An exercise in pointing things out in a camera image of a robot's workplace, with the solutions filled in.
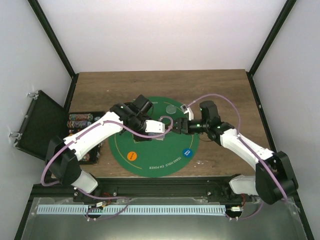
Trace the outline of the clear round dealer button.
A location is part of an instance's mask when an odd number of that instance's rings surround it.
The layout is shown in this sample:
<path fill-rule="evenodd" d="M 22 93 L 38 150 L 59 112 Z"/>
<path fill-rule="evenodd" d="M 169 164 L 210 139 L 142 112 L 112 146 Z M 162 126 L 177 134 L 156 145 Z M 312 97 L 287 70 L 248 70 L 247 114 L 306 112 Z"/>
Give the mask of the clear round dealer button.
<path fill-rule="evenodd" d="M 167 105 L 165 108 L 165 111 L 169 115 L 173 115 L 177 112 L 177 108 L 174 105 Z"/>

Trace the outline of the orange big blind button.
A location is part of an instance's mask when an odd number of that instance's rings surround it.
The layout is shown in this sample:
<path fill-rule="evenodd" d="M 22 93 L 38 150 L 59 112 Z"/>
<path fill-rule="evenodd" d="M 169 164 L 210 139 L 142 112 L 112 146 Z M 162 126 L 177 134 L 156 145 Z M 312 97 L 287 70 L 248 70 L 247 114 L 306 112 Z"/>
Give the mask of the orange big blind button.
<path fill-rule="evenodd" d="M 128 159 L 130 162 L 135 161 L 137 158 L 138 158 L 138 154 L 137 154 L 135 151 L 130 151 L 130 152 L 127 154 L 127 159 Z"/>

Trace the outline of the blue patterned card deck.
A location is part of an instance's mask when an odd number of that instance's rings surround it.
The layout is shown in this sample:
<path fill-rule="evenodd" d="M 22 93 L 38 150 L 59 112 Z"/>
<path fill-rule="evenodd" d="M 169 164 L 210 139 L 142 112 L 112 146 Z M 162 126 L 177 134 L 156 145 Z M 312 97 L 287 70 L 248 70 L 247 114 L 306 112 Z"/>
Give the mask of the blue patterned card deck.
<path fill-rule="evenodd" d="M 158 140 L 158 141 L 163 141 L 165 139 L 165 136 L 158 136 L 158 137 L 155 137 L 154 138 L 155 140 Z"/>

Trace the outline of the blue small blind button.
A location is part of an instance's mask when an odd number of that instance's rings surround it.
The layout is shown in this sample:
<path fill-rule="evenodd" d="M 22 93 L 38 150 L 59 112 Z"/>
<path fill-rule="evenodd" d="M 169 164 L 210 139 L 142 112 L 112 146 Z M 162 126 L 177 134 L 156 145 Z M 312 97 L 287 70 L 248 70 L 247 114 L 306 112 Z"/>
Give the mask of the blue small blind button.
<path fill-rule="evenodd" d="M 185 148 L 183 151 L 182 151 L 182 155 L 185 157 L 185 158 L 192 158 L 194 153 L 193 153 L 193 150 L 191 148 Z"/>

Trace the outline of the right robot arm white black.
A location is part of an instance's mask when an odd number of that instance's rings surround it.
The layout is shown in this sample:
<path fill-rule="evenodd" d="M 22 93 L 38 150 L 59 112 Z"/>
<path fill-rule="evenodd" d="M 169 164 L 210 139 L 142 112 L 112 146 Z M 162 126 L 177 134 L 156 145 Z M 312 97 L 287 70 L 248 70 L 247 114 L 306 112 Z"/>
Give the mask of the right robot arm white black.
<path fill-rule="evenodd" d="M 177 134 L 206 134 L 211 142 L 230 150 L 254 170 L 253 176 L 237 175 L 222 188 L 223 198 L 229 202 L 240 194 L 258 196 L 268 205 L 285 200 L 295 192 L 298 181 L 290 159 L 283 151 L 274 152 L 243 136 L 228 122 L 222 121 L 216 104 L 203 101 L 199 104 L 201 118 L 195 119 L 191 108 L 181 107 L 184 117 L 173 122 L 172 131 Z"/>

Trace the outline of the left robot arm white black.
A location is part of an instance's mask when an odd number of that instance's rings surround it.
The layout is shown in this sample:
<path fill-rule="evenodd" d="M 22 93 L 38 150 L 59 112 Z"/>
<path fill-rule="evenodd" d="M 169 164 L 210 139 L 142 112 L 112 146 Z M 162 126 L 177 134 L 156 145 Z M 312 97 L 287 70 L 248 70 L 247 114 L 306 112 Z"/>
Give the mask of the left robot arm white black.
<path fill-rule="evenodd" d="M 99 182 L 80 167 L 79 161 L 98 144 L 124 130 L 143 140 L 162 135 L 165 125 L 147 115 L 152 106 L 151 101 L 139 95 L 133 102 L 113 105 L 99 120 L 72 136 L 53 138 L 48 145 L 41 184 L 52 186 L 45 182 L 47 172 L 51 172 L 56 184 L 73 186 L 89 201 L 97 202 L 102 196 Z"/>

